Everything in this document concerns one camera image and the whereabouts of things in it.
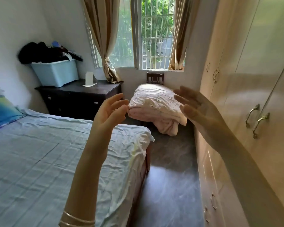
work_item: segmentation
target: black clothes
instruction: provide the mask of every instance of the black clothes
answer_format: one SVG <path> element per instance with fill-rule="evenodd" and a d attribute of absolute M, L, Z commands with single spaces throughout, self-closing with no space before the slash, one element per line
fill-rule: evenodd
<path fill-rule="evenodd" d="M 52 63 L 57 61 L 66 61 L 68 57 L 64 53 L 68 53 L 73 59 L 83 61 L 81 57 L 69 52 L 63 46 L 61 47 L 47 47 L 44 42 L 34 43 L 30 42 L 18 53 L 18 59 L 22 64 L 31 64 L 32 62 Z"/>

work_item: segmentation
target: dresser top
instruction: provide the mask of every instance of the dresser top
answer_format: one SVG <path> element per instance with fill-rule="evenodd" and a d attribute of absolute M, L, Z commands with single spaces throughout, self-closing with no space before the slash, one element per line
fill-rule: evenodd
<path fill-rule="evenodd" d="M 67 92 L 80 92 L 90 94 L 106 95 L 122 83 L 110 84 L 106 80 L 97 80 L 98 83 L 91 87 L 83 87 L 85 79 L 79 79 L 71 83 L 65 84 L 62 87 L 40 86 L 36 87 L 37 90 L 50 90 L 50 91 L 67 91 Z"/>

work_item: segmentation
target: white card stand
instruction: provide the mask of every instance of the white card stand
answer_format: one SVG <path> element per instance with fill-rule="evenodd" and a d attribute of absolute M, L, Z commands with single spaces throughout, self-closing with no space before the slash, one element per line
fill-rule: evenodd
<path fill-rule="evenodd" d="M 95 78 L 93 72 L 87 72 L 85 74 L 85 84 L 83 87 L 91 87 L 97 84 L 97 79 Z"/>

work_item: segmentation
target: blue pillow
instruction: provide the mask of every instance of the blue pillow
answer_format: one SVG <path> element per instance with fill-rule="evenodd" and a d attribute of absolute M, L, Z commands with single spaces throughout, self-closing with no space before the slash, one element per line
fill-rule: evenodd
<path fill-rule="evenodd" d="M 24 116 L 8 99 L 0 95 L 0 128 Z"/>

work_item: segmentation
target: floor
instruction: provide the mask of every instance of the floor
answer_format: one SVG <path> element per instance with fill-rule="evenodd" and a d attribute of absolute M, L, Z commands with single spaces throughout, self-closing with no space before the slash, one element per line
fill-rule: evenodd
<path fill-rule="evenodd" d="M 140 125 L 131 118 L 125 123 Z M 156 141 L 133 227 L 204 226 L 193 125 L 179 125 L 174 137 L 147 127 Z"/>

